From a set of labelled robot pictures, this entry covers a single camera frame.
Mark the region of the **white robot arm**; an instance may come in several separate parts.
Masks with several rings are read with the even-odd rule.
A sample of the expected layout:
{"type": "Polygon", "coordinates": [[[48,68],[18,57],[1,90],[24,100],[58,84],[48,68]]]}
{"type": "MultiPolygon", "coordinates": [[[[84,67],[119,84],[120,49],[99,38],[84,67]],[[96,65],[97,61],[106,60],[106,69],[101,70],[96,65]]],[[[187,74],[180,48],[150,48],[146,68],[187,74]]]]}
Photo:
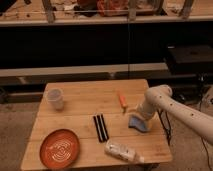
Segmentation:
{"type": "Polygon", "coordinates": [[[172,114],[209,144],[213,145],[213,116],[173,100],[170,86],[159,85],[148,88],[144,92],[144,100],[136,107],[136,111],[147,121],[153,118],[157,109],[172,114]]]}

